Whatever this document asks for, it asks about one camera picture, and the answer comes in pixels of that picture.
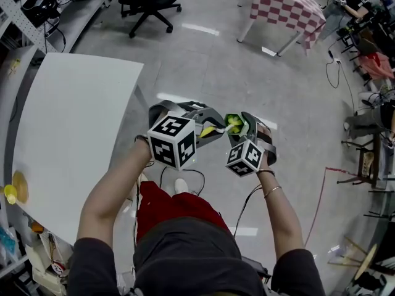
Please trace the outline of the person's right white shoe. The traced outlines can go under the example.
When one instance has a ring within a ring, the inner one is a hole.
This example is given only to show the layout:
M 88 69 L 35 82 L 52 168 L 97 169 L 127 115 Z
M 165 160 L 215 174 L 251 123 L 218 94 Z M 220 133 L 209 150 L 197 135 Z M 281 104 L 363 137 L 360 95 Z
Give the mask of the person's right white shoe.
M 184 193 L 184 192 L 188 193 L 189 192 L 188 185 L 187 185 L 186 181 L 184 179 L 182 179 L 182 178 L 177 178 L 175 180 L 174 189 L 175 189 L 175 193 L 176 194 L 181 194 L 181 193 Z

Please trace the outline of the white table frame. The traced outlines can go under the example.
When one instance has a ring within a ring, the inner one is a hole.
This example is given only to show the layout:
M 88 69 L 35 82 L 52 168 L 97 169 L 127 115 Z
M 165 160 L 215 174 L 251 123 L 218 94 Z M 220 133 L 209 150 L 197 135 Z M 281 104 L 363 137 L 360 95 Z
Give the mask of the white table frame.
M 254 24 L 255 20 L 253 18 L 249 18 L 245 24 L 245 26 L 243 27 L 243 29 L 241 30 L 241 33 L 239 34 L 239 36 L 237 37 L 237 42 L 242 43 L 247 35 L 247 33 L 249 32 L 249 30 L 251 29 L 252 25 Z M 292 35 L 292 37 L 290 38 L 290 40 L 285 43 L 279 51 L 274 52 L 266 47 L 262 46 L 262 52 L 271 56 L 271 57 L 281 57 L 282 55 L 284 55 L 294 44 L 296 44 L 299 41 L 299 38 L 302 36 L 302 33 L 300 31 L 297 31 L 295 34 Z

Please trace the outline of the person's right forearm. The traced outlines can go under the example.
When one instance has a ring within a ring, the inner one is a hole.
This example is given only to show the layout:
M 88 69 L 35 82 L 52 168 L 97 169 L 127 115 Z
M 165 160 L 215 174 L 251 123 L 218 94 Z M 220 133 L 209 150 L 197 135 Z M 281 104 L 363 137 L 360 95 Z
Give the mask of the person's right forearm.
M 273 170 L 263 166 L 257 177 L 264 193 L 278 260 L 287 252 L 304 247 L 301 225 Z

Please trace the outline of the wooden cup rack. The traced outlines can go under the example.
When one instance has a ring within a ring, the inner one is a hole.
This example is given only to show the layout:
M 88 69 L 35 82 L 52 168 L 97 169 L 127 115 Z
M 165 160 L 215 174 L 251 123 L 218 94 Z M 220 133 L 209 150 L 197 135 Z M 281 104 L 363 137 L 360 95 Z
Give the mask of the wooden cup rack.
M 12 177 L 12 185 L 16 189 L 16 199 L 25 204 L 29 198 L 28 183 L 25 176 L 20 171 L 15 171 Z

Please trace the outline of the pink cloth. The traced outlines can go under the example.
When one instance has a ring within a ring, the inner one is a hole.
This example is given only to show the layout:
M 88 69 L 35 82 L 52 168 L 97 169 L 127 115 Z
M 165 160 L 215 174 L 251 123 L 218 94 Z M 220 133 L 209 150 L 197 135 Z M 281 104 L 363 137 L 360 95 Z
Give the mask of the pink cloth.
M 370 75 L 372 80 L 395 79 L 389 58 L 380 52 L 375 52 L 368 56 L 360 56 L 359 64 Z

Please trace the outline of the wooden stool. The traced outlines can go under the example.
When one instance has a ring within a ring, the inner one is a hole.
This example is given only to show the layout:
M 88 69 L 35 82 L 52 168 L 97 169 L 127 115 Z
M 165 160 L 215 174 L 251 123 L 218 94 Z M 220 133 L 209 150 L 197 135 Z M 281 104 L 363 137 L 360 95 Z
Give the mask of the wooden stool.
M 353 280 L 356 281 L 370 268 L 377 250 L 377 243 L 365 249 L 351 238 L 344 236 L 344 245 L 338 245 L 338 248 L 333 251 L 334 257 L 327 263 L 333 266 L 355 268 Z

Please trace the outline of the wooden chair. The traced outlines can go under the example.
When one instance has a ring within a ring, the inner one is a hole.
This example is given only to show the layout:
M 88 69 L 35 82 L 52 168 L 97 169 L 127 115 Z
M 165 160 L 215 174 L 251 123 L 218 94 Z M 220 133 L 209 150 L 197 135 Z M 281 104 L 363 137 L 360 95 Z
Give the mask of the wooden chair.
M 378 174 L 380 168 L 380 150 L 381 139 L 379 134 L 374 134 L 371 140 L 364 144 L 359 144 L 352 141 L 341 141 L 342 144 L 356 147 L 359 151 L 359 162 L 357 174 L 352 178 L 337 181 L 337 184 L 352 183 L 359 185 L 367 183 L 371 187 L 375 187 L 378 181 Z

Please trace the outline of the green plastic cup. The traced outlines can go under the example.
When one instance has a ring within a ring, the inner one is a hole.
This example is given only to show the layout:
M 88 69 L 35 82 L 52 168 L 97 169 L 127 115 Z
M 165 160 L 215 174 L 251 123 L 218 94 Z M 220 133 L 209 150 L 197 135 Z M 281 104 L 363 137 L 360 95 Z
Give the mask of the green plastic cup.
M 229 121 L 227 121 L 227 118 L 230 117 L 230 116 L 238 116 L 238 117 L 240 117 L 240 119 L 243 121 L 244 125 L 243 125 L 241 131 L 238 133 L 238 135 L 244 135 L 244 134 L 246 134 L 246 131 L 247 131 L 247 124 L 246 124 L 246 121 L 244 121 L 244 119 L 243 119 L 243 117 L 241 116 L 241 114 L 237 114 L 237 113 L 229 113 L 229 114 L 226 114 L 226 115 L 225 115 L 225 118 L 224 118 L 224 122 L 225 122 L 226 127 L 227 127 L 228 124 L 229 124 Z

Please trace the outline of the light blue packet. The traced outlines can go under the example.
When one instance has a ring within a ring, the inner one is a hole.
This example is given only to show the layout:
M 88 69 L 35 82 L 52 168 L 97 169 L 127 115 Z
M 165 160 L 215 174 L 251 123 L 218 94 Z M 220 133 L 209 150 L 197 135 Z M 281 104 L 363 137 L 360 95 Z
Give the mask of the light blue packet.
M 9 253 L 15 253 L 15 239 L 2 226 L 0 226 L 0 243 Z

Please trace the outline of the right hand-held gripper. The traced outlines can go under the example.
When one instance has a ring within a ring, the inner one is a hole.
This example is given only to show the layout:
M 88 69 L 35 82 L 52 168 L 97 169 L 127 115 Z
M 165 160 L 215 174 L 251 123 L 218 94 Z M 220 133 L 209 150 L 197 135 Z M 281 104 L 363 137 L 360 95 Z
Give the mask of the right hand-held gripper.
M 247 124 L 244 135 L 228 134 L 231 149 L 228 151 L 226 167 L 239 177 L 257 173 L 267 156 L 267 165 L 277 161 L 277 149 L 273 144 L 257 139 L 257 127 L 268 127 L 265 123 L 257 123 L 255 116 L 248 112 L 242 112 L 241 116 Z

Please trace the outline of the yellow plastic cup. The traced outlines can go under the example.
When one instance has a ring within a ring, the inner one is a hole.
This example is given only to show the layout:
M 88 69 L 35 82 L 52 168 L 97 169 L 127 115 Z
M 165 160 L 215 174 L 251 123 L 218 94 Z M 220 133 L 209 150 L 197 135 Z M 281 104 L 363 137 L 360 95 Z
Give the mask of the yellow plastic cup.
M 17 189 L 15 186 L 8 184 L 4 187 L 4 195 L 7 201 L 13 205 L 16 203 L 17 200 Z

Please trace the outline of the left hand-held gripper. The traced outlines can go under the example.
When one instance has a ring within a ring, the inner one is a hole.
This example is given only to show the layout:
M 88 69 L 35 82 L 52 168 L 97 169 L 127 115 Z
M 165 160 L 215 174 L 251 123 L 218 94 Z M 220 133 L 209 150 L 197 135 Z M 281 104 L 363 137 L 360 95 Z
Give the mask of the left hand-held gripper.
M 205 122 L 224 128 L 223 117 L 201 102 L 161 101 L 149 108 L 147 132 L 155 161 L 181 171 L 196 161 L 196 151 L 223 136 L 211 131 L 200 136 Z

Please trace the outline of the red white checkered tablecloth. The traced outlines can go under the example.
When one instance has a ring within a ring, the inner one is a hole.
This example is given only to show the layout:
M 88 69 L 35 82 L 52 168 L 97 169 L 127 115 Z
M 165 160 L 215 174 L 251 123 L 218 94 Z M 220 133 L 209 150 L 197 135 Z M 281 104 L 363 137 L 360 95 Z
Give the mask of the red white checkered tablecloth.
M 252 0 L 250 16 L 292 29 L 301 34 L 300 43 L 308 54 L 325 26 L 325 17 L 316 0 Z

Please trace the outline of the person's dark shirt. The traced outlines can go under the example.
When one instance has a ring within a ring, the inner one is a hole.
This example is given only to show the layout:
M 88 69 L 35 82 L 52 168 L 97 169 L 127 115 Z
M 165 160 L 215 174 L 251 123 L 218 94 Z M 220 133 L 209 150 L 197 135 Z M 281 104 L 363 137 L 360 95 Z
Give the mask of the person's dark shirt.
M 143 296 L 203 296 L 228 292 L 265 296 L 257 271 L 243 261 L 233 236 L 196 218 L 160 223 L 138 242 L 134 287 Z M 273 270 L 273 291 L 287 296 L 325 296 L 312 254 L 285 253 Z M 103 241 L 74 245 L 68 296 L 119 296 L 114 253 Z

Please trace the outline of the person's red trousers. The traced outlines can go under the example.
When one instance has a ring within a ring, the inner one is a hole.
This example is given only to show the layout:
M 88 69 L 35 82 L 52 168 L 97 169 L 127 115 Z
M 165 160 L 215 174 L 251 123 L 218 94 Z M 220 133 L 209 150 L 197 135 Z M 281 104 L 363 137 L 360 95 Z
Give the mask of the person's red trousers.
M 137 211 L 137 237 L 140 240 L 154 226 L 175 218 L 197 218 L 229 231 L 219 212 L 206 200 L 187 192 L 168 195 L 152 181 L 141 183 L 142 196 Z

